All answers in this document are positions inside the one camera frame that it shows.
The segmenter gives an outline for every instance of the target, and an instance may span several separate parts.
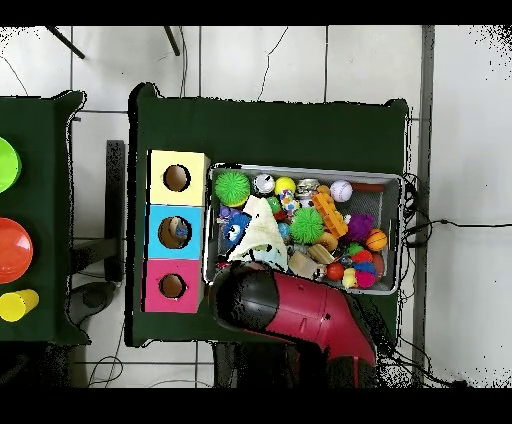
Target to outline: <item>white ball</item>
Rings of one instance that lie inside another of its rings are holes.
[[[348,181],[339,180],[331,185],[331,197],[336,202],[346,202],[352,196],[352,186]]]

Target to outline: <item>small basketball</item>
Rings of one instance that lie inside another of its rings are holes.
[[[374,228],[370,231],[370,235],[366,239],[366,247],[368,249],[373,250],[374,252],[378,252],[386,247],[388,244],[388,238],[386,234],[379,230],[378,228]]]

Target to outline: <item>yellow ball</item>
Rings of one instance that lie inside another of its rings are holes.
[[[280,177],[276,181],[275,193],[276,196],[279,196],[283,190],[291,190],[293,194],[295,194],[295,183],[290,177]]]

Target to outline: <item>red bowl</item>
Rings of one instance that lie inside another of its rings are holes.
[[[0,284],[25,274],[33,254],[32,240],[25,229],[11,219],[0,218]]]

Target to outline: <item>green spiky ball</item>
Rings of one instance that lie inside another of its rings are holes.
[[[297,243],[314,243],[324,232],[322,216],[315,208],[299,209],[293,215],[290,232]]]
[[[215,194],[222,204],[235,208],[243,205],[251,194],[249,178],[237,171],[226,171],[215,182]]]

